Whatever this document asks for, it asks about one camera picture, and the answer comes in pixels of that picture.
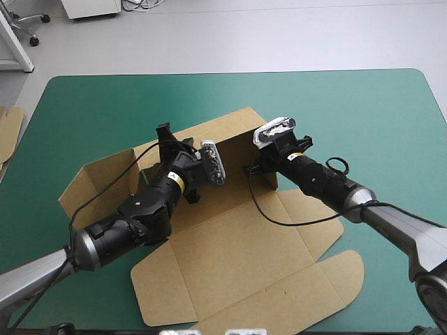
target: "black cable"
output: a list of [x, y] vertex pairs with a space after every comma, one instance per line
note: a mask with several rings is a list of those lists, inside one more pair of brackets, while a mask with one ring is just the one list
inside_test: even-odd
[[360, 210], [363, 211], [367, 207], [391, 207], [393, 209], [396, 209], [396, 210], [402, 212], [403, 214], [411, 216], [412, 218], [416, 218], [416, 219], [421, 220], [423, 222], [429, 223], [430, 225], [435, 225], [435, 226], [440, 227], [440, 228], [445, 228], [443, 225], [440, 225], [439, 223], [427, 220], [426, 218], [422, 218], [422, 217], [417, 216], [417, 215], [415, 215], [413, 213], [410, 213], [409, 211], [406, 211], [405, 209], [402, 209], [402, 208], [396, 206], [395, 204], [389, 204], [387, 202], [379, 202], [379, 201], [371, 201], [371, 202], [366, 202], [365, 204], [357, 204], [355, 206], [347, 207], [347, 208], [345, 208], [344, 210], [340, 211], [337, 214], [334, 214], [334, 215], [326, 217], [326, 218], [319, 218], [319, 219], [313, 220], [313, 221], [307, 221], [307, 222], [301, 222], [301, 223], [282, 223], [282, 222], [279, 222], [279, 221], [276, 221], [276, 220], [273, 220], [272, 218], [270, 218], [266, 213], [263, 212], [263, 210], [259, 206], [258, 200], [254, 196], [253, 188], [251, 187], [251, 175], [252, 175], [251, 171], [253, 170], [253, 165], [254, 165], [254, 159], [251, 161], [249, 178], [248, 178], [251, 199], [253, 199], [253, 202], [254, 202], [257, 210], [259, 211], [259, 213], [261, 213], [261, 215], [267, 221], [269, 221], [271, 223], [274, 223], [275, 225], [282, 225], [284, 227], [300, 227], [300, 226], [303, 226], [303, 225], [314, 225], [316, 223], [322, 223], [322, 222], [325, 222], [325, 221], [332, 220], [334, 218], [338, 218], [340, 216], [344, 216], [345, 214], [349, 213], [350, 211], [353, 211], [354, 209], [359, 209], [360, 208]]
[[[107, 184], [105, 186], [105, 188], [97, 193], [94, 197], [92, 197], [91, 199], [89, 199], [88, 201], [84, 202], [83, 204], [81, 204], [74, 212], [73, 215], [71, 216], [70, 219], [70, 223], [68, 224], [68, 230], [69, 230], [69, 234], [70, 234], [70, 248], [69, 248], [69, 252], [71, 255], [73, 255], [74, 253], [74, 238], [73, 238], [73, 224], [75, 222], [76, 216], [78, 215], [78, 213], [80, 211], [82, 211], [86, 206], [88, 206], [89, 204], [91, 204], [93, 201], [95, 201], [95, 199], [99, 198], [102, 194], [104, 194], [113, 184], [115, 184], [117, 181], [119, 181], [127, 172], [129, 172], [129, 170], [152, 148], [156, 147], [157, 145], [160, 144], [164, 144], [164, 143], [179, 143], [180, 145], [184, 146], [184, 148], [190, 149], [192, 150], [192, 152], [196, 152], [197, 149], [194, 148], [191, 145], [188, 145], [186, 143], [177, 141], [177, 140], [164, 140], [161, 142], [157, 142], [154, 144], [151, 144], [150, 146], [148, 146], [148, 148], [146, 148], [121, 174], [118, 175], [118, 177], [114, 178], [109, 184]], [[51, 279], [48, 281], [48, 284], [42, 289], [42, 291], [39, 292], [39, 294], [34, 298], [34, 300], [30, 303], [30, 305], [28, 305], [27, 309], [21, 314], [21, 316], [17, 319], [17, 321], [14, 322], [14, 325], [6, 332], [6, 335], [11, 335], [15, 329], [19, 326], [19, 324], [21, 323], [21, 321], [23, 321], [23, 319], [25, 319], [25, 317], [28, 315], [28, 313], [33, 309], [33, 307], [37, 304], [37, 302], [39, 301], [39, 299], [45, 294], [45, 292], [47, 292], [47, 290], [51, 287], [51, 285], [54, 283], [54, 281], [56, 280], [56, 278], [58, 277], [58, 275], [60, 275], [60, 273], [62, 272], [62, 270], [64, 269], [64, 267], [71, 261], [71, 257], [69, 255], [67, 255], [67, 259], [64, 261], [64, 263], [56, 270], [56, 272], [54, 273], [54, 276], [51, 277]]]

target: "white cabinet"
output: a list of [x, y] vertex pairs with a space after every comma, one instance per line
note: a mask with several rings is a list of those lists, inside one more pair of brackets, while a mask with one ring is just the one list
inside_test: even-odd
[[121, 12], [121, 0], [61, 0], [71, 19], [116, 14]]

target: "white cable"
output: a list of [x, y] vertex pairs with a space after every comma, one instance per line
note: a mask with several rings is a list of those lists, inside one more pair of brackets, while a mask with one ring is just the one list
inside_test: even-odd
[[134, 7], [131, 7], [131, 5], [130, 5], [131, 1], [122, 0], [122, 6], [123, 6], [124, 10], [127, 10], [127, 11], [136, 11], [136, 12], [147, 13], [152, 8], [160, 6], [165, 1], [166, 0], [156, 0], [155, 3], [151, 4], [150, 0], [141, 0], [140, 4], [137, 4]]

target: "chair leg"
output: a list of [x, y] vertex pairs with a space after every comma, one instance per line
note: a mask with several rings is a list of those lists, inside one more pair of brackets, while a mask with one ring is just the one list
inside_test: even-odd
[[28, 21], [31, 19], [43, 19], [45, 16], [44, 14], [35, 14], [35, 15], [29, 15], [29, 16], [22, 16], [21, 18], [14, 19], [14, 23], [22, 23], [24, 21]]
[[21, 31], [22, 33], [28, 35], [29, 37], [37, 38], [37, 35], [34, 31], [31, 31], [25, 27], [22, 27], [21, 25], [15, 23], [15, 22], [11, 23], [11, 28]]

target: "unfolded cardboard box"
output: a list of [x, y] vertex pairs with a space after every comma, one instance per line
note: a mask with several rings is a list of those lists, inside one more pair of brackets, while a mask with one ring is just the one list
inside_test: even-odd
[[[341, 236], [337, 219], [287, 228], [256, 210], [242, 167], [256, 152], [253, 131], [265, 123], [251, 108], [227, 114], [175, 134], [217, 143], [226, 185], [200, 190], [198, 204], [179, 202], [173, 235], [138, 263], [131, 278], [143, 320], [149, 326], [198, 323], [204, 335], [234, 328], [266, 328], [295, 334], [351, 303], [362, 287], [361, 257], [345, 251], [317, 260]], [[101, 190], [153, 142], [85, 165], [59, 201], [68, 215]], [[77, 227], [116, 211], [145, 183], [140, 171], [157, 169], [158, 151], [78, 216]], [[331, 215], [299, 190], [276, 191], [276, 174], [253, 177], [260, 205], [269, 216], [292, 223]]]

